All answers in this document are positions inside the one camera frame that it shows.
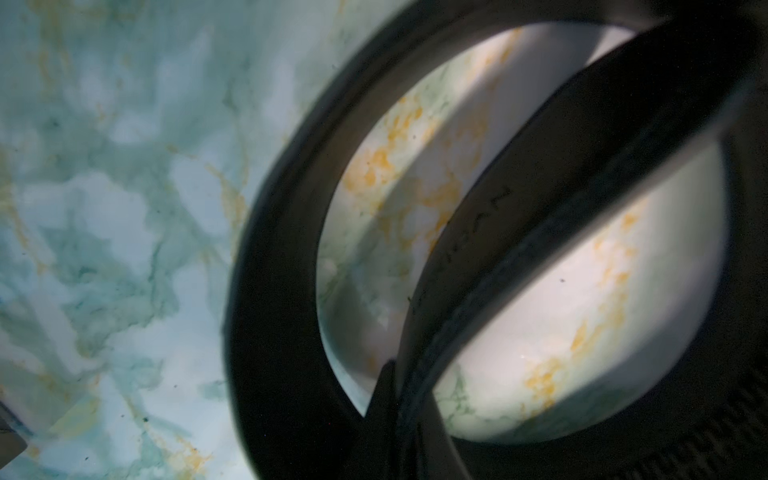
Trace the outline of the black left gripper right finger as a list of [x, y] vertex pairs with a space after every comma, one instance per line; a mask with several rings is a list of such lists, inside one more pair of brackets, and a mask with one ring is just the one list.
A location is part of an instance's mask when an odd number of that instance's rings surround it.
[[416, 478], [470, 480], [471, 475], [446, 431], [437, 402], [425, 398], [415, 440]]

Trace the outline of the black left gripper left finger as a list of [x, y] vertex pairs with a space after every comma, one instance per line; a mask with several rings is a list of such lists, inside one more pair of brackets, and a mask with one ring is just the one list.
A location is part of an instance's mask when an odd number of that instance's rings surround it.
[[342, 479], [393, 478], [396, 419], [395, 362], [391, 360], [380, 372], [362, 426], [341, 470]]

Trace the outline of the black leather belt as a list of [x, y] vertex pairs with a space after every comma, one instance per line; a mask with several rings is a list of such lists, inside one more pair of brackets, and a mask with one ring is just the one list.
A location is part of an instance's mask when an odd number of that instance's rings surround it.
[[392, 479], [416, 478], [417, 425], [449, 363], [505, 298], [712, 140], [731, 226], [704, 329], [619, 415], [531, 446], [451, 440], [471, 479], [757, 478], [767, 464], [767, 5], [763, 1], [417, 1], [346, 65], [264, 183], [225, 335], [242, 441], [265, 479], [342, 479], [365, 414], [323, 351], [317, 250], [334, 191], [388, 108], [430, 69], [529, 24], [622, 26], [632, 40], [552, 95], [448, 222], [395, 362]]

